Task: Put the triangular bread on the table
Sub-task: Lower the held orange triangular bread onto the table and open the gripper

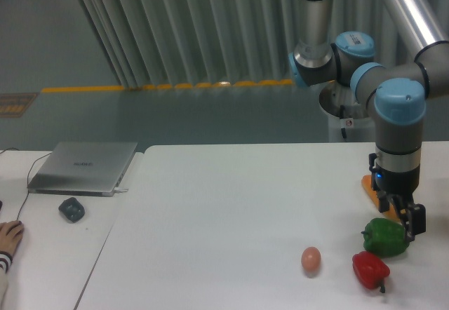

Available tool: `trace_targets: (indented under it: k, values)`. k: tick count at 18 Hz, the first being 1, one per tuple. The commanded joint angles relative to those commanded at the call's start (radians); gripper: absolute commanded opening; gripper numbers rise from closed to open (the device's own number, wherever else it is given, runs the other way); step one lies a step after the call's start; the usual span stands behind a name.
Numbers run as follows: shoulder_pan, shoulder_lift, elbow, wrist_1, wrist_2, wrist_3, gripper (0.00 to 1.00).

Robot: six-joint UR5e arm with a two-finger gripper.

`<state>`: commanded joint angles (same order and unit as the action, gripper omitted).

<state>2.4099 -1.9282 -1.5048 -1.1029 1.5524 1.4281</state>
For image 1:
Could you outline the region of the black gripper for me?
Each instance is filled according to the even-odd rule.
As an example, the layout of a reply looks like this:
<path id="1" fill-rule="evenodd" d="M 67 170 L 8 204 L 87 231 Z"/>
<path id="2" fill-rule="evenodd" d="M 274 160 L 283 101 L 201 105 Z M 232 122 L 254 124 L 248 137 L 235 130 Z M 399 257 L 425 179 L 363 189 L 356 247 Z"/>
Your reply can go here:
<path id="1" fill-rule="evenodd" d="M 374 152 L 368 155 L 368 165 L 368 187 L 376 193 L 378 211 L 389 212 L 391 197 L 404 228 L 405 241 L 414 241 L 416 235 L 427 229 L 426 208 L 413 198 L 420 183 L 420 153 Z"/>

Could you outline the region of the striped sleeve forearm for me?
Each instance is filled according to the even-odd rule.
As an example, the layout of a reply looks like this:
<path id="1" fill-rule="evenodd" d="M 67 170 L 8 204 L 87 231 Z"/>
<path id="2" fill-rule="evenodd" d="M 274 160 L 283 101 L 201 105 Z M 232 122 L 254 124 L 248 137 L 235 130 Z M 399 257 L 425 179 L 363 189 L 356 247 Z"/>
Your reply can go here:
<path id="1" fill-rule="evenodd" d="M 4 296 L 8 289 L 8 271 L 12 265 L 13 258 L 7 252 L 1 251 L 0 253 L 0 264 L 1 264 L 1 273 L 0 273 L 0 303 L 3 303 Z"/>

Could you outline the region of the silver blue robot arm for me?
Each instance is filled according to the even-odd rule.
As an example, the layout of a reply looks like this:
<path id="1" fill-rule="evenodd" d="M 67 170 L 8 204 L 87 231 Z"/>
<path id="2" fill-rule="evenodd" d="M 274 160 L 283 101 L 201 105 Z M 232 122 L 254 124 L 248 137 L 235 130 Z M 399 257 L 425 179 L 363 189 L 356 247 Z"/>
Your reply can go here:
<path id="1" fill-rule="evenodd" d="M 426 230 L 426 210 L 413 200 L 419 184 L 422 131 L 429 98 L 448 94 L 448 35 L 427 0 L 382 0 L 413 61 L 386 68 L 374 62 L 368 35 L 329 41 L 333 0 L 303 0 L 305 29 L 289 63 L 302 87 L 336 81 L 349 87 L 375 124 L 369 156 L 380 212 L 394 210 L 411 242 Z"/>

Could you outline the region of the person's hand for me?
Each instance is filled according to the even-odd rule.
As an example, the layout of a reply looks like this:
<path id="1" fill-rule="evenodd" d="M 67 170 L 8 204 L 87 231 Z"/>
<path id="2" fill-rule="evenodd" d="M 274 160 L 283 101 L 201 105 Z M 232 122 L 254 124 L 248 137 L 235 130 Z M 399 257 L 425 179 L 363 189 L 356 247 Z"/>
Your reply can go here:
<path id="1" fill-rule="evenodd" d="M 1 252 L 14 256 L 23 237 L 25 227 L 19 220 L 1 223 L 0 247 Z"/>

